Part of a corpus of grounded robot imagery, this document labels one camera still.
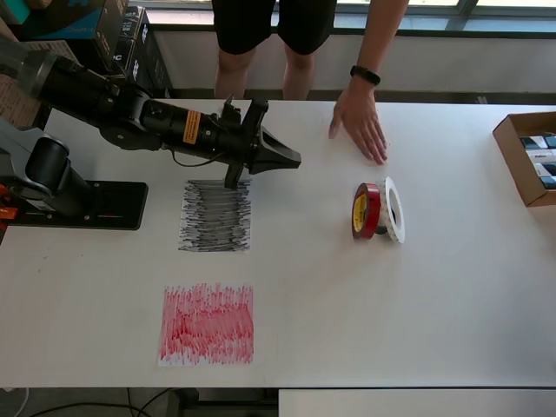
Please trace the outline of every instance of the person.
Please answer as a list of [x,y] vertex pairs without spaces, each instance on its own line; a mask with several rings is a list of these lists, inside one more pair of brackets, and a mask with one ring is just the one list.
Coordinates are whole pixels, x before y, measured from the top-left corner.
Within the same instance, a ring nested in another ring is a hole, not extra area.
[[[212,0],[220,47],[215,96],[242,98],[248,67],[259,43],[270,36],[275,0]],[[374,100],[376,75],[408,0],[372,0],[367,27],[352,78],[334,106],[330,137],[343,124],[363,155],[379,165],[387,159]],[[314,53],[334,26],[336,0],[280,0],[278,35],[286,50],[284,100],[305,100],[314,76]]]

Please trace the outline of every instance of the black scribbles on paper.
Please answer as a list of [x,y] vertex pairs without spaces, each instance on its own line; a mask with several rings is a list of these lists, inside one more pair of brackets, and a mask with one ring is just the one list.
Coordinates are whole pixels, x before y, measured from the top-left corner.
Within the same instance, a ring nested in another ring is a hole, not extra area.
[[179,249],[189,252],[233,252],[251,244],[251,180],[237,189],[224,181],[186,181],[183,190]]

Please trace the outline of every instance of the hand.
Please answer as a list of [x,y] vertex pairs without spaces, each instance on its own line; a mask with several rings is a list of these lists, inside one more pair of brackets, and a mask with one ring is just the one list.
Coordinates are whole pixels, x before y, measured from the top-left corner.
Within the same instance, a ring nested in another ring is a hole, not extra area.
[[387,142],[376,114],[374,86],[354,76],[334,106],[329,136],[335,137],[343,123],[363,155],[382,165],[387,160]]

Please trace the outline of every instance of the black wristband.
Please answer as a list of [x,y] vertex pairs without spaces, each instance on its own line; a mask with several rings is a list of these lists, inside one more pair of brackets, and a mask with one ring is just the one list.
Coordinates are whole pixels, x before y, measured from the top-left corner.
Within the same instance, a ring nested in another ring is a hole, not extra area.
[[351,67],[351,71],[349,71],[349,75],[360,76],[365,81],[373,84],[374,86],[377,86],[381,83],[381,78],[377,74],[375,74],[370,69],[367,69],[365,67],[360,67],[359,65],[354,65],[353,67]]

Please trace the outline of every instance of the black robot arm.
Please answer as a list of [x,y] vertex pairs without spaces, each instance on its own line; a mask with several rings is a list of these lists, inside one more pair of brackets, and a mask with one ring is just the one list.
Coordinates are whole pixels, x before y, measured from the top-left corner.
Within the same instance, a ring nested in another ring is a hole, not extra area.
[[43,103],[99,129],[110,143],[127,149],[169,149],[228,165],[225,186],[234,189],[243,168],[250,174],[295,169],[299,153],[280,143],[262,126],[265,100],[254,100],[245,117],[231,100],[222,114],[207,115],[152,100],[131,84],[106,77],[49,51],[27,51],[0,41],[0,72]]

